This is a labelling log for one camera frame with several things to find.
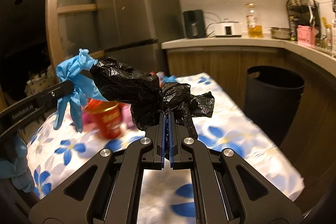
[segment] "floral tablecloth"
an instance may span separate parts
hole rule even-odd
[[[253,124],[221,87],[206,73],[177,78],[191,85],[191,93],[211,91],[215,97],[212,118],[193,118],[199,140],[207,147],[221,151],[230,147],[291,200],[304,188],[303,178],[274,143]],[[93,123],[84,125],[83,133],[75,130],[66,110],[63,124],[53,130],[52,114],[28,144],[28,166],[35,180],[34,192],[43,198],[102,148],[113,151],[126,148],[142,138],[144,132],[126,129],[115,140],[100,138]],[[139,224],[195,223],[193,191],[189,170],[172,170],[165,160],[161,171],[145,170],[142,182]]]

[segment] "black plastic bag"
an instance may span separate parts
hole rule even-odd
[[[211,92],[190,94],[190,85],[165,83],[160,88],[157,75],[136,70],[108,58],[92,66],[90,73],[100,93],[109,101],[131,104],[133,123],[140,130],[159,123],[160,112],[174,111],[177,124],[198,137],[192,117],[211,117],[215,99]]]

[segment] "triangular cutout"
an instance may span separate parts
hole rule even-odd
[[[76,181],[74,181],[71,185],[64,189],[64,194],[78,201],[82,201],[96,171],[97,166],[91,166]]]
[[[255,201],[263,196],[266,196],[268,190],[258,181],[254,176],[252,176],[244,167],[241,165],[237,166],[237,171],[241,180],[244,184],[245,190],[250,200]]]

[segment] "silver screw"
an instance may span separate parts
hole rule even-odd
[[[149,144],[151,142],[150,138],[144,137],[140,140],[140,143],[142,144]]]
[[[193,138],[189,138],[189,137],[185,138],[183,141],[184,141],[185,144],[193,144],[194,143],[194,139]]]
[[[224,151],[223,151],[224,155],[227,156],[227,157],[232,157],[234,152],[232,149],[229,149],[229,148],[226,148]]]
[[[100,151],[100,155],[102,156],[102,157],[107,157],[107,156],[110,156],[110,154],[111,154],[111,150],[109,150],[109,149],[103,149],[102,151]]]

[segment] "stainless steel pot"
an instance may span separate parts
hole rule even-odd
[[[273,38],[286,40],[291,38],[291,29],[271,27],[270,30]]]

